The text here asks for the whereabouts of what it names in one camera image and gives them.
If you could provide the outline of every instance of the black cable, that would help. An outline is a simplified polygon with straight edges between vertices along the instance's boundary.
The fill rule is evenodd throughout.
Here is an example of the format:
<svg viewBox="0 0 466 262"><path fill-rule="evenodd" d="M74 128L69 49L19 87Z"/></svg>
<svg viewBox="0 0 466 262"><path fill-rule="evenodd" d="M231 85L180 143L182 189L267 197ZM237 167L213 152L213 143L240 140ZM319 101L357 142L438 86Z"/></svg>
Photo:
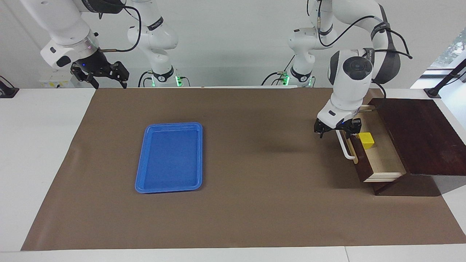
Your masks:
<svg viewBox="0 0 466 262"><path fill-rule="evenodd" d="M322 6L322 1L320 1L320 4L319 4L319 17L320 17L320 10L321 10L321 6ZM367 18L375 18L375 16L373 15L367 15L365 17L361 17L359 18L358 20L356 20L354 23L352 23L348 28L346 28L343 33L341 33L333 42L331 42L330 44L326 45L322 42L322 39L321 39L321 34L320 34L320 28L317 29L317 33L319 34L319 41L321 43L321 45L325 46L325 47L329 47L329 46L332 46L333 44L335 44L346 32L348 32L348 30L350 28L352 28L353 26L355 26L357 23L359 23L360 21L364 20L364 19L367 19Z"/></svg>
<svg viewBox="0 0 466 262"><path fill-rule="evenodd" d="M136 19L137 21L139 21L139 19L136 18L136 17L134 17L126 8L124 8L124 10L125 10L132 18L134 18L134 19Z"/></svg>
<svg viewBox="0 0 466 262"><path fill-rule="evenodd" d="M269 79L271 76L274 76L274 75L278 75L278 72L275 72L275 73L272 73L272 74L268 75L268 76L264 79L264 81L262 82L261 85L264 85L265 82L267 81L267 79Z"/></svg>
<svg viewBox="0 0 466 262"><path fill-rule="evenodd" d="M452 82L449 82L448 84L445 84L444 86L447 86L447 85L449 85L449 84L453 84L454 82L456 82L456 81L458 81L460 78L462 78L464 75L466 75L466 71L465 71L463 74L461 74L457 79L453 80Z"/></svg>
<svg viewBox="0 0 466 262"><path fill-rule="evenodd" d="M293 61L293 59L294 59L295 57L296 57L296 55L294 55L294 56L291 58L291 60L290 60L290 62L288 63L287 67L285 67L285 70L284 70L285 72L287 71L288 67L290 66L291 62Z"/></svg>
<svg viewBox="0 0 466 262"><path fill-rule="evenodd" d="M408 55L410 55L409 50L408 50L408 44L406 44L406 40L404 39L404 37L401 34L395 32L395 31L393 31L391 29L387 29L387 31L396 34L401 39L401 41L403 41L404 49L406 50L406 53Z"/></svg>
<svg viewBox="0 0 466 262"><path fill-rule="evenodd" d="M144 78L143 87L145 87L145 81L146 81L146 80L152 80L152 78L151 78L151 77Z"/></svg>
<svg viewBox="0 0 466 262"><path fill-rule="evenodd" d="M394 50L394 49L377 49L377 50L374 50L374 53L377 53L377 52L397 53L397 54L400 54L400 55L405 55L409 59L413 59L413 57L411 55L409 55L407 53L400 52L398 50Z"/></svg>
<svg viewBox="0 0 466 262"><path fill-rule="evenodd" d="M275 79L275 80L272 82L271 85L274 85L275 81L277 81L277 84L276 84L276 85L278 85L278 83L280 83L280 80L281 80L281 78Z"/></svg>
<svg viewBox="0 0 466 262"><path fill-rule="evenodd" d="M139 83L137 84L137 87L141 87L141 82L142 82L142 80L143 80L143 77L144 77L146 74L148 74L148 73L149 73L148 71L145 71L145 72L141 75L141 77L139 78Z"/></svg>
<svg viewBox="0 0 466 262"><path fill-rule="evenodd" d="M141 19L141 13L136 8L124 5L123 3L121 5L117 5L117 4L114 4L114 3L107 2L105 0L102 0L102 1L109 4L109 5L113 5L113 6L116 6L116 7L122 7L125 10L126 9L131 9L131 10L136 11L137 17L139 18L139 34L137 35L136 43L130 49L124 49L124 50L120 50L120 49L102 49L101 51L103 53L109 53L109 52L125 53L125 52L130 52L130 51L134 50L137 47L137 45L139 44L139 41L141 40L141 33L142 33L141 30L142 30L142 27L143 27L143 23L142 23L142 19Z"/></svg>
<svg viewBox="0 0 466 262"><path fill-rule="evenodd" d="M385 102L387 101L387 92L385 91L385 88L381 84L377 83L374 79L372 79L372 83L378 85L380 90L382 90L384 94L384 99L382 100L382 103L372 110L372 111L376 111L376 110L381 109L384 106Z"/></svg>
<svg viewBox="0 0 466 262"><path fill-rule="evenodd" d="M189 82L189 78L187 78L186 76L182 76L181 79L186 79L186 80L188 80L188 85L191 86L191 82Z"/></svg>
<svg viewBox="0 0 466 262"><path fill-rule="evenodd" d="M10 84L12 88L15 88L14 85L13 85L10 81L8 81L8 79L4 78L3 76L0 76L0 77L1 77L3 80L5 80L8 84Z"/></svg>

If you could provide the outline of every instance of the tree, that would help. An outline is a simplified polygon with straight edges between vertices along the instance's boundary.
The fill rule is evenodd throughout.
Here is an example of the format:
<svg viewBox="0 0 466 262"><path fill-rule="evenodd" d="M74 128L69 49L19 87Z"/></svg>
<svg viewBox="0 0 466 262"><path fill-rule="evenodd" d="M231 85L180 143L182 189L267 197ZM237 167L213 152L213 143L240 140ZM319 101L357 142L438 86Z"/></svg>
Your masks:
<svg viewBox="0 0 466 262"><path fill-rule="evenodd" d="M448 48L435 60L433 65L448 66L466 49L466 28L455 38Z"/></svg>

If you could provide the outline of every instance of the drawer handle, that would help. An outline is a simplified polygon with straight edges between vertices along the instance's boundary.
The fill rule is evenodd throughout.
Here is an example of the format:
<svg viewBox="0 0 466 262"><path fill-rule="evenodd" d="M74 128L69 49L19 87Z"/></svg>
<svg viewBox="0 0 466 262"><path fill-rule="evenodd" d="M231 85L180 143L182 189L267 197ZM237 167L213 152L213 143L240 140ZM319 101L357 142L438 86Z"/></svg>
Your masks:
<svg viewBox="0 0 466 262"><path fill-rule="evenodd" d="M346 146L344 144L345 142L343 141L341 132L339 130L335 130L335 132L336 132L336 136L338 137L338 141L340 141L340 146L342 147L343 155L345 155L346 159L349 159L349 160L356 159L356 157L351 156L346 150Z"/></svg>

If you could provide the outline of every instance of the white table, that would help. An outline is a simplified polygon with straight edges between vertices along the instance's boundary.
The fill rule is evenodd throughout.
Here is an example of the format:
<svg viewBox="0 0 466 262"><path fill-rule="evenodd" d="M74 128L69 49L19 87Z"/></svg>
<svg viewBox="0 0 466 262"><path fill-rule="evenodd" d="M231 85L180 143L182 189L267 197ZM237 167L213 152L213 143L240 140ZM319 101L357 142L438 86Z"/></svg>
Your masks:
<svg viewBox="0 0 466 262"><path fill-rule="evenodd" d="M428 99L422 90L387 90L391 98ZM64 250L19 252L71 140L93 89L23 89L1 99L0 262L2 261L462 261L465 245L227 248L154 250ZM466 131L441 100L435 100L466 143ZM466 187L444 195L466 231Z"/></svg>

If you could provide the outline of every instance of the window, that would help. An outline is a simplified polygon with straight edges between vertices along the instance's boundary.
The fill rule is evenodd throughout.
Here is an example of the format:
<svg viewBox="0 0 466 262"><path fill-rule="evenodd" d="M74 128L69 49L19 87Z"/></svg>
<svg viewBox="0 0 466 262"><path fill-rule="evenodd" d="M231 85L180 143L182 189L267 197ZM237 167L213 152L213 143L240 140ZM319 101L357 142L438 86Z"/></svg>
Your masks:
<svg viewBox="0 0 466 262"><path fill-rule="evenodd" d="M450 46L434 61L431 69L450 69L455 66L453 61L466 49L466 28L458 35L458 37L450 44Z"/></svg>

